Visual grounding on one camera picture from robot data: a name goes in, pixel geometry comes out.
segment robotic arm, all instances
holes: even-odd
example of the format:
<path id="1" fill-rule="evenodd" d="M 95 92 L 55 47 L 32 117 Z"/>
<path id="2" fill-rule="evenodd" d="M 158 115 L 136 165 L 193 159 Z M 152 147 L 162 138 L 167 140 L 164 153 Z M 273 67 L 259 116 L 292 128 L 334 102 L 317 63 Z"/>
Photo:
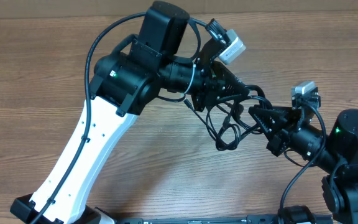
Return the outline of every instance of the robotic arm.
<path id="1" fill-rule="evenodd" d="M 155 1 L 146 13 L 132 18 L 139 16 L 145 16 L 139 35 L 129 35 L 111 54 L 97 62 L 89 86 L 86 80 L 89 104 L 87 99 L 72 137 L 42 186 L 33 194 L 14 201 L 11 212 L 15 216 L 25 223 L 114 224 L 116 221 L 103 211 L 87 207 L 86 200 L 119 138 L 147 103 L 160 98 L 184 100 L 206 125 L 220 151 L 234 150 L 252 133 L 264 134 L 268 139 L 267 149 L 275 156 L 286 156 L 288 148 L 299 153 L 309 163 L 297 177 L 310 166 L 325 170 L 329 175 L 322 179 L 323 196 L 334 219 L 342 223 L 358 223 L 358 110 L 343 111 L 328 136 L 317 110 L 321 103 L 314 82 L 301 83 L 291 90 L 291 107 L 273 107 L 262 89 L 242 83 L 221 62 L 215 61 L 219 57 L 229 64 L 246 49 L 233 30 L 224 29 L 214 19 L 205 24 L 191 18 L 179 7 L 161 1 Z M 198 47 L 190 58 L 177 57 L 175 54 L 187 24 L 197 36 Z M 196 24 L 211 34 L 201 51 Z M 121 52 L 129 44 L 129 54 Z M 185 96 L 177 100 L 161 97 L 158 95 L 161 88 L 191 95 L 192 103 Z M 258 105 L 249 108 L 249 114 L 257 123 L 255 126 L 241 121 L 244 108 L 240 102 L 251 99 L 259 101 Z M 226 104 L 230 110 L 226 111 L 221 104 Z M 209 116 L 215 106 L 227 114 L 219 131 L 215 130 Z M 205 121 L 197 113 L 204 109 L 208 111 Z M 92 114 L 89 134 L 86 131 L 83 134 L 89 114 Z M 310 125 L 314 115 L 321 123 L 321 130 Z M 221 139 L 228 129 L 235 135 L 230 143 Z M 76 148 L 80 144 L 83 147 L 79 154 Z M 70 167 L 73 158 L 76 160 Z M 283 207 L 285 196 L 297 177 L 283 195 L 279 216 L 259 218 L 259 223 L 332 223 L 330 218 L 313 215 L 305 206 Z M 248 216 L 238 221 L 251 222 L 251 218 Z"/>

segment white robotic arm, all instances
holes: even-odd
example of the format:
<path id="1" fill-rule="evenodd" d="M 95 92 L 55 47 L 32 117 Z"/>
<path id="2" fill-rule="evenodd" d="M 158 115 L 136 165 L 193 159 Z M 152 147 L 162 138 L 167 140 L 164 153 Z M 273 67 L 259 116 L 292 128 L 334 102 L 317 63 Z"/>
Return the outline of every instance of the white robotic arm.
<path id="1" fill-rule="evenodd" d="M 134 124 L 137 118 L 136 115 L 129 113 L 124 117 L 120 117 L 116 115 L 116 110 L 116 106 L 100 97 L 91 100 L 92 118 L 88 135 L 90 140 L 85 144 L 73 170 L 57 194 L 56 202 L 49 206 L 44 213 L 44 217 L 51 222 L 57 218 L 63 221 L 64 224 L 73 223 L 84 212 L 85 203 L 96 177 L 118 140 Z M 30 199 L 30 201 L 35 202 L 36 211 L 41 211 L 67 170 L 80 144 L 85 122 L 86 104 L 77 127 L 55 167 Z"/>

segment wooden surface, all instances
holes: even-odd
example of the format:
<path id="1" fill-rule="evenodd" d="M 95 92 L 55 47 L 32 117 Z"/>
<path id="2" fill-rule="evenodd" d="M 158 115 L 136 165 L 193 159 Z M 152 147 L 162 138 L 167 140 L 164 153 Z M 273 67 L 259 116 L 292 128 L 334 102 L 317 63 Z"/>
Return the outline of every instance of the wooden surface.
<path id="1" fill-rule="evenodd" d="M 358 0 L 165 0 L 194 13 L 358 10 Z M 0 0 L 0 19 L 114 16 L 148 9 L 154 0 Z"/>
<path id="2" fill-rule="evenodd" d="M 195 17 L 215 17 L 236 30 L 247 50 L 229 69 L 262 87 L 274 105 L 290 105 L 291 86 L 314 80 L 328 132 L 338 113 L 358 108 L 358 11 Z M 0 223 L 19 223 L 9 213 L 12 201 L 37 190 L 65 147 L 83 107 L 86 54 L 116 19 L 0 20 Z M 140 24 L 138 19 L 113 30 L 101 41 L 92 64 L 129 33 L 138 33 Z M 208 38 L 203 30 L 201 36 L 203 42 Z M 195 47 L 188 30 L 180 55 L 190 56 Z M 216 125 L 219 118 L 213 116 Z M 273 156 L 266 143 L 262 136 L 249 136 L 237 150 L 218 152 L 184 104 L 154 100 L 117 144 L 88 205 L 145 218 L 275 213 L 299 168 Z M 324 175 L 318 168 L 308 169 L 286 205 L 328 213 L 321 196 Z"/>

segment wall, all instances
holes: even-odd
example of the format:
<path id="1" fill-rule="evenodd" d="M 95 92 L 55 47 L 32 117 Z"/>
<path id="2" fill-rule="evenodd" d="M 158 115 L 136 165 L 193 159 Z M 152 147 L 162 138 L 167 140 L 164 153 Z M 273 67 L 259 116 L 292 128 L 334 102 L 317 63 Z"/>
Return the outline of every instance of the wall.
<path id="1" fill-rule="evenodd" d="M 0 0 L 0 19 L 110 16 L 145 11 L 154 0 Z M 358 10 L 358 0 L 165 0 L 192 14 Z"/>

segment tabletop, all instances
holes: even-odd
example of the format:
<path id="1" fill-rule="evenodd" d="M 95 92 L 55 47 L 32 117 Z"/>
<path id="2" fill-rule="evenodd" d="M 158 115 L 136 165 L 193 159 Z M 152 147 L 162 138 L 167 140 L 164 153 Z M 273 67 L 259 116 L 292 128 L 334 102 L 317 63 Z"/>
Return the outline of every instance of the tabletop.
<path id="1" fill-rule="evenodd" d="M 290 106 L 290 88 L 314 80 L 327 132 L 342 110 L 358 108 L 358 11 L 194 17 L 215 18 L 237 32 L 247 50 L 227 67 L 243 82 L 259 85 L 273 105 Z M 11 203 L 36 191 L 55 165 L 82 111 L 86 54 L 95 37 L 117 19 L 0 20 L 0 223 L 20 223 L 9 212 Z M 135 19 L 112 30 L 96 49 L 91 68 L 128 34 L 138 33 L 141 22 Z M 209 34 L 200 32 L 205 43 Z M 195 48 L 196 37 L 187 29 L 178 54 L 190 56 Z M 217 125 L 221 118 L 213 113 Z M 120 217 L 276 213 L 282 192 L 300 168 L 272 155 L 266 143 L 263 136 L 251 135 L 235 151 L 219 152 L 183 103 L 155 99 L 114 148 L 87 204 Z M 308 169 L 286 206 L 329 213 L 321 190 L 324 175 L 319 168 Z"/>

